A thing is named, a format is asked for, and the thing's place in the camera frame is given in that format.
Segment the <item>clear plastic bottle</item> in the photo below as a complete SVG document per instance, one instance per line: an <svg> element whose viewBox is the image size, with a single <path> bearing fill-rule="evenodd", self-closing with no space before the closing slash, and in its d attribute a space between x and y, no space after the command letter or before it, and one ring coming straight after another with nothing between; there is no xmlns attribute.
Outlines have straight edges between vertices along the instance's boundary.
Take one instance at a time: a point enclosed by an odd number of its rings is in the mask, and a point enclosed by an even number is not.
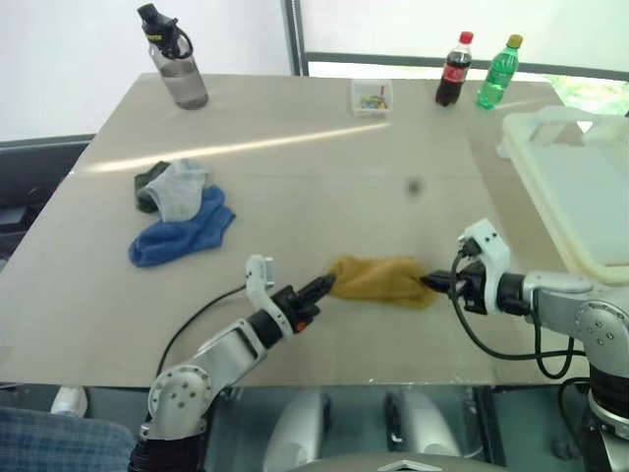
<svg viewBox="0 0 629 472"><path fill-rule="evenodd" d="M152 3L138 8L148 39L148 55L155 63L175 103L194 110L207 103L207 90L193 56L193 45L177 27L177 19L164 17Z"/></svg>
<svg viewBox="0 0 629 472"><path fill-rule="evenodd" d="M470 43L473 38L474 34L472 32L461 32L459 44L445 58L441 82L434 98L438 104L448 106L456 103L459 99L465 76L472 65Z"/></svg>

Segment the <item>dark green sock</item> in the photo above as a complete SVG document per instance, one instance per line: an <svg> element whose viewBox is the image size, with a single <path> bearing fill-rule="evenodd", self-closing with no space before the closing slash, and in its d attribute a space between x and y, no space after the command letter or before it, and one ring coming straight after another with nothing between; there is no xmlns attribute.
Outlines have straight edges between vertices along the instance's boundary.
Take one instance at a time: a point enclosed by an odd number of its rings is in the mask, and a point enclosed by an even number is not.
<svg viewBox="0 0 629 472"><path fill-rule="evenodd" d="M151 180L155 180L159 174L161 174L170 165L169 162L162 162L161 160L153 165L143 174L138 174L134 177L134 188L136 194L136 208L144 213L153 213L157 211L157 205L153 202L152 198L148 195L138 195L138 192Z"/></svg>

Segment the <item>white plastic crate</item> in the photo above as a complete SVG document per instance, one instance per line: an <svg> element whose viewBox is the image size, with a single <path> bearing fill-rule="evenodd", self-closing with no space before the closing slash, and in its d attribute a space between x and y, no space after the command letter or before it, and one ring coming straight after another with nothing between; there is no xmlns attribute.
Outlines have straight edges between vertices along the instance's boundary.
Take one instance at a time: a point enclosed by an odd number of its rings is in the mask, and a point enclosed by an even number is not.
<svg viewBox="0 0 629 472"><path fill-rule="evenodd" d="M592 122L581 146L558 143L577 122ZM551 106L508 115L502 127L498 153L513 162L568 269L629 284L629 119Z"/></svg>

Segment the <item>green bottle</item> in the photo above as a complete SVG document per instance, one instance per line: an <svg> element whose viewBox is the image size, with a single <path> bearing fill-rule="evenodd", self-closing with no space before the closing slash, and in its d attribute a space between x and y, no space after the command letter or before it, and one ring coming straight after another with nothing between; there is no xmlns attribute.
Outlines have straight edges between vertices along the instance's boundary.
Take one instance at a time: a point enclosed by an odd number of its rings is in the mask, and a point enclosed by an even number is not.
<svg viewBox="0 0 629 472"><path fill-rule="evenodd" d="M502 99L504 90L518 70L518 49L521 44L522 36L511 34L507 41L507 47L491 61L487 78L479 90L479 97L476 102L480 108L491 110Z"/></svg>

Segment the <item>red bottle cap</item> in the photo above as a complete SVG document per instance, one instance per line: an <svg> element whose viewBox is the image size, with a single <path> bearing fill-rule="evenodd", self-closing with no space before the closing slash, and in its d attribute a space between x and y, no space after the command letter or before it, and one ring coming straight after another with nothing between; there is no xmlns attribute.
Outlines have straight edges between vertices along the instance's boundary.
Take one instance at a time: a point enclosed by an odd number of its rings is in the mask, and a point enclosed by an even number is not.
<svg viewBox="0 0 629 472"><path fill-rule="evenodd" d="M459 37L459 42L462 44L470 44L473 38L474 34L471 31L463 31Z"/></svg>

